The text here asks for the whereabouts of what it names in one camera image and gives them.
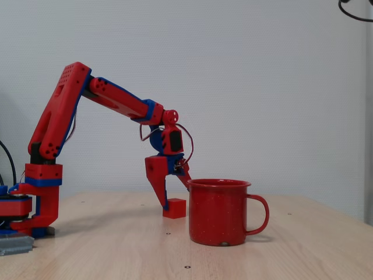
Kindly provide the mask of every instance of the red mug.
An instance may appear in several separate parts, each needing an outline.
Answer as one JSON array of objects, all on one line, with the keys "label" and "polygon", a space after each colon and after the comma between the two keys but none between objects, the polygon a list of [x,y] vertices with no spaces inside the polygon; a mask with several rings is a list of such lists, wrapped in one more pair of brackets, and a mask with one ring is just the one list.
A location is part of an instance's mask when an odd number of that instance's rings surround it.
[{"label": "red mug", "polygon": [[[189,180],[189,235],[194,242],[210,246],[243,244],[247,235],[263,231],[268,224],[267,201],[247,194],[251,183],[238,180]],[[263,203],[266,217],[261,227],[247,230],[247,198]]]}]

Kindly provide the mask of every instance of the white wall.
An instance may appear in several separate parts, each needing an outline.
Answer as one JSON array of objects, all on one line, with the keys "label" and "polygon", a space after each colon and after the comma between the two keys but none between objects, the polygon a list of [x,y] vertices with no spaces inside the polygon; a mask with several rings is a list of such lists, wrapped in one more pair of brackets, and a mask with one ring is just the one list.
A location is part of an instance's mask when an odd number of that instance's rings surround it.
[{"label": "white wall", "polygon": [[[363,218],[365,25],[336,0],[9,0],[0,26],[0,139],[19,175],[64,66],[81,61],[178,110],[194,136],[192,177],[249,180],[253,193],[306,195]],[[62,195],[151,190],[152,154],[137,124],[83,98],[58,158]],[[9,169],[0,152],[7,182]],[[168,189],[183,187],[173,177]]]}]

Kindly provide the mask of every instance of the mug handle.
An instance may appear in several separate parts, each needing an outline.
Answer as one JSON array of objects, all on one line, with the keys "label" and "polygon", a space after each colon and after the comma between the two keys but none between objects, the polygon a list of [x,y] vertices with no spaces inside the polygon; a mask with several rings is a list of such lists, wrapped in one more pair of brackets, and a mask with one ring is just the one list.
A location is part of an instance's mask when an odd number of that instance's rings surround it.
[{"label": "mug handle", "polygon": [[260,195],[247,194],[247,198],[251,198],[253,200],[258,200],[261,203],[263,203],[264,209],[266,211],[266,218],[264,219],[264,223],[262,224],[262,226],[259,227],[259,228],[257,228],[257,229],[247,230],[246,231],[246,235],[255,235],[255,234],[257,235],[259,232],[262,232],[267,227],[267,225],[268,225],[268,221],[269,221],[269,207],[268,207],[268,203]]}]

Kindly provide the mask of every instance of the blue bracket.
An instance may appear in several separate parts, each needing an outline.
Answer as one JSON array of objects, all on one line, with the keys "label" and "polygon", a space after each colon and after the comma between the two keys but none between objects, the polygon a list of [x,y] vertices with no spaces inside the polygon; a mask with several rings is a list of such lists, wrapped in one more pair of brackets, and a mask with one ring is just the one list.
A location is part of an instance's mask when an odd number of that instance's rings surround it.
[{"label": "blue bracket", "polygon": [[44,179],[38,180],[30,177],[24,178],[24,182],[35,187],[53,187],[62,185],[62,179]]},{"label": "blue bracket", "polygon": [[154,108],[156,107],[156,102],[154,102],[152,99],[144,99],[142,100],[142,102],[148,105],[145,118],[131,118],[131,121],[142,123],[144,121],[150,121],[152,119]]}]

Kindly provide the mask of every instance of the table surface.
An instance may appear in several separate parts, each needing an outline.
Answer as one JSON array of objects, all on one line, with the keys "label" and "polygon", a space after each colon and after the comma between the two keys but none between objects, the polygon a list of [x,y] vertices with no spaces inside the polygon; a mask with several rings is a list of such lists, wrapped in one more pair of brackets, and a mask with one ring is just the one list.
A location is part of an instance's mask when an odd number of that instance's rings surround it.
[{"label": "table surface", "polygon": [[[304,197],[264,197],[261,234],[210,247],[189,239],[188,217],[163,218],[152,192],[78,194],[62,201],[55,237],[0,257],[0,279],[373,279],[373,227]],[[263,217],[249,201],[249,228]]]}]

